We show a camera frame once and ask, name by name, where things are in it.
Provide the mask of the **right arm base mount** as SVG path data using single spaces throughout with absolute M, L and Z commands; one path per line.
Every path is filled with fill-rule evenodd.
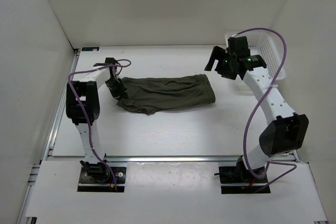
M 262 179 L 247 175 L 242 179 L 234 166 L 220 166 L 214 176 L 219 178 L 222 195 L 270 194 L 267 176 Z

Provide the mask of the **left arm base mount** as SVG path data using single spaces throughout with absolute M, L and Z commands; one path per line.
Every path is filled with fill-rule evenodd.
M 101 163 L 89 164 L 81 161 L 78 192 L 123 193 L 127 168 L 122 166 L 107 169 Z

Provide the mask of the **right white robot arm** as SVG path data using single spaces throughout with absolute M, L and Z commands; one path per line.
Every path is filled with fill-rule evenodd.
M 236 177 L 242 182 L 253 177 L 262 179 L 276 156 L 302 147 L 309 120 L 305 114 L 298 114 L 277 88 L 276 80 L 285 77 L 284 57 L 280 56 L 269 35 L 234 35 L 226 41 L 226 48 L 213 47 L 205 70 L 215 70 L 226 79 L 240 78 L 257 99 L 252 115 L 262 109 L 267 126 L 260 134 L 258 144 L 248 149 L 249 126 L 246 125 L 243 155 L 236 164 Z

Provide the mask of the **olive green shorts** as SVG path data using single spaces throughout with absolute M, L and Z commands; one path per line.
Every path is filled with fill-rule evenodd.
M 213 104 L 215 93 L 205 74 L 177 78 L 122 78 L 126 97 L 117 106 L 131 112 L 152 115 L 166 110 L 185 110 Z

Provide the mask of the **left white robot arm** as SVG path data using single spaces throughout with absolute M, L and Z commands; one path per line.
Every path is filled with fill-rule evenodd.
M 113 97 L 126 95 L 126 88 L 119 78 L 122 69 L 131 66 L 128 59 L 106 58 L 89 70 L 75 71 L 67 77 L 66 116 L 79 132 L 85 158 L 80 163 L 85 172 L 104 183 L 116 184 L 115 172 L 107 162 L 100 143 L 97 119 L 100 115 L 99 88 L 106 85 Z

